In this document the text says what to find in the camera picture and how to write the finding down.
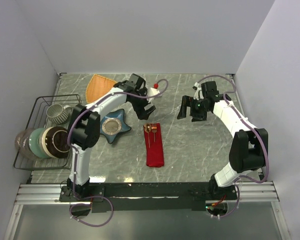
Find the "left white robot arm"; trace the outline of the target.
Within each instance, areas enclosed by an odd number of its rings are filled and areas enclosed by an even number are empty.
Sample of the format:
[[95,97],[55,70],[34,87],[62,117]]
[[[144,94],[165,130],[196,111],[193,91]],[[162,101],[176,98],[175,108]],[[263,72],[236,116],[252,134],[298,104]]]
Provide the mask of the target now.
[[128,102],[138,119],[147,120],[156,109],[151,101],[161,94],[154,87],[147,88],[142,77],[132,74],[128,80],[115,83],[96,101],[74,107],[67,137],[67,144],[72,150],[72,167],[67,187],[76,200],[84,201],[89,195],[89,162],[92,147],[100,138],[102,119],[116,107]]

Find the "copper spoon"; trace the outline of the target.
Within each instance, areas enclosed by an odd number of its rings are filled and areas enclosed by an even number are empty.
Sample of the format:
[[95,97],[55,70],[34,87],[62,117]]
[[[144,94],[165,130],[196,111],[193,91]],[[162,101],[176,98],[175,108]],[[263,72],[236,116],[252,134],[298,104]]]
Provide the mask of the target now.
[[151,143],[150,143],[150,132],[152,130],[152,126],[150,123],[146,123],[144,125],[144,131],[147,133],[147,139],[148,139],[148,148],[151,147]]

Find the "red cloth napkin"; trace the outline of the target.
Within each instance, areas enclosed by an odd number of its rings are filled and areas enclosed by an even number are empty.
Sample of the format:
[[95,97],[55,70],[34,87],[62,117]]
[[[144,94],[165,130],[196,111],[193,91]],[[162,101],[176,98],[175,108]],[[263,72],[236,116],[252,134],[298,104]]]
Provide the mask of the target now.
[[156,132],[155,142],[154,142],[154,136],[152,131],[149,134],[150,148],[148,148],[148,137],[147,137],[147,133],[144,130],[145,125],[143,125],[143,133],[144,133],[144,140],[145,140],[145,147],[146,147],[146,165],[150,168],[161,168],[165,164],[161,126],[159,123],[156,124],[157,124],[157,132]]

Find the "copper fork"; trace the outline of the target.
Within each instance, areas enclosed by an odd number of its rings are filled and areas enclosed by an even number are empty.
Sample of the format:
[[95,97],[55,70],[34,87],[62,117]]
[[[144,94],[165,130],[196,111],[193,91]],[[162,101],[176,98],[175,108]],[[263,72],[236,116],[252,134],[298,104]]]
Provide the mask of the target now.
[[151,125],[151,132],[153,133],[153,142],[155,143],[156,142],[156,133],[157,133],[157,124],[156,123],[153,123]]

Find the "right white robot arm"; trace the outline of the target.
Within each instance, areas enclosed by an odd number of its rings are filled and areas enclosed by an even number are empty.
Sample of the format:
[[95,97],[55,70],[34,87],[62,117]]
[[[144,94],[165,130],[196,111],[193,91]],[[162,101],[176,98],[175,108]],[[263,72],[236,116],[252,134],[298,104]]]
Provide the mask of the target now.
[[231,186],[249,173],[265,168],[269,175],[268,139],[266,129],[257,128],[238,111],[228,92],[220,93],[215,81],[196,82],[194,96],[181,99],[177,119],[184,119],[190,112],[192,122],[205,121],[208,113],[214,114],[232,136],[228,163],[213,174],[208,183],[208,192],[213,199],[220,199]]

